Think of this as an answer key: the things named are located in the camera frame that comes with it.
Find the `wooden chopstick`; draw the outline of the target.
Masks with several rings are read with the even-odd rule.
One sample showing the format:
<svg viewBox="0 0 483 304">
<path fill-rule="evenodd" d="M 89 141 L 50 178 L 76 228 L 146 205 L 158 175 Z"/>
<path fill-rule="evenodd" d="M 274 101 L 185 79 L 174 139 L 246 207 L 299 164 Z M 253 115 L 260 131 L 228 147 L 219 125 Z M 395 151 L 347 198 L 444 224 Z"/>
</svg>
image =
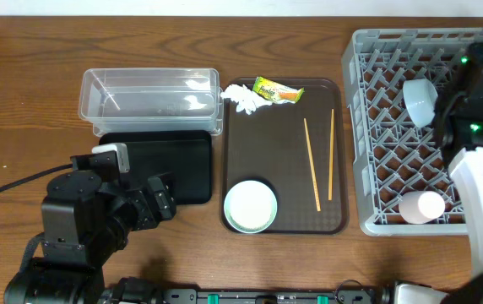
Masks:
<svg viewBox="0 0 483 304">
<path fill-rule="evenodd" d="M 328 162 L 328 201 L 334 193 L 334 109 L 330 112 L 329 162 Z"/>
<path fill-rule="evenodd" d="M 318 187 L 317 187 L 317 177 L 316 177 L 316 171 L 315 171 L 313 155 L 312 155 L 312 145 L 311 145 L 310 134 L 309 134 L 308 125 L 307 125 L 307 119 L 305 117 L 303 118 L 303 124 L 304 124 L 307 154 L 309 159 L 312 188 L 313 188 L 313 193 L 315 198 L 316 210 L 317 212 L 321 212 L 321 204 L 320 204 L 320 198 L 319 198 Z"/>
</svg>

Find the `pink white cup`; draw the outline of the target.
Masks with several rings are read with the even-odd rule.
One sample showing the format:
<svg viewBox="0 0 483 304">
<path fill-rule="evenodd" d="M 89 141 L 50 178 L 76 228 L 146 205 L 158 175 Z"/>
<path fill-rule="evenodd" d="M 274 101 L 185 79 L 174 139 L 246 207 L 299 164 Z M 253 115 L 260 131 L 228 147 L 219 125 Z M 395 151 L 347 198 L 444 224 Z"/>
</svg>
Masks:
<svg viewBox="0 0 483 304">
<path fill-rule="evenodd" d="M 428 223 L 439 218 L 444 210 L 444 199 L 433 191 L 409 192 L 399 202 L 399 213 L 409 224 Z"/>
</svg>

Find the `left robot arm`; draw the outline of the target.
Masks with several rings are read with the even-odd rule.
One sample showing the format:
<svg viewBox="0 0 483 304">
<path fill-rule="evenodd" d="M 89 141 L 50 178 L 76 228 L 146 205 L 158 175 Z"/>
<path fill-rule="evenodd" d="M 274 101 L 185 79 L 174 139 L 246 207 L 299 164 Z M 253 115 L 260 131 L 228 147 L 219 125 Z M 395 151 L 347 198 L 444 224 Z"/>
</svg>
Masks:
<svg viewBox="0 0 483 304">
<path fill-rule="evenodd" d="M 176 201 L 160 176 L 133 187 L 117 171 L 78 170 L 47 184 L 41 214 L 44 231 L 29 241 L 6 303 L 98 302 L 106 261 L 130 232 L 171 220 Z"/>
</svg>

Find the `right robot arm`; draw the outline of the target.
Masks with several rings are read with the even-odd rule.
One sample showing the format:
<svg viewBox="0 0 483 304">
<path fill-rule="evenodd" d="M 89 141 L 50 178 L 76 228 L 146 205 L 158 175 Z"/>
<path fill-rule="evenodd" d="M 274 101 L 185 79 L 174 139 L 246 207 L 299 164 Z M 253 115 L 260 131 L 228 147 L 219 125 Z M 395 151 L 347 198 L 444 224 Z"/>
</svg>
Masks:
<svg viewBox="0 0 483 304">
<path fill-rule="evenodd" d="M 483 303 L 483 42 L 468 46 L 438 96 L 434 139 L 460 196 L 469 236 L 472 278 L 445 303 Z"/>
</svg>

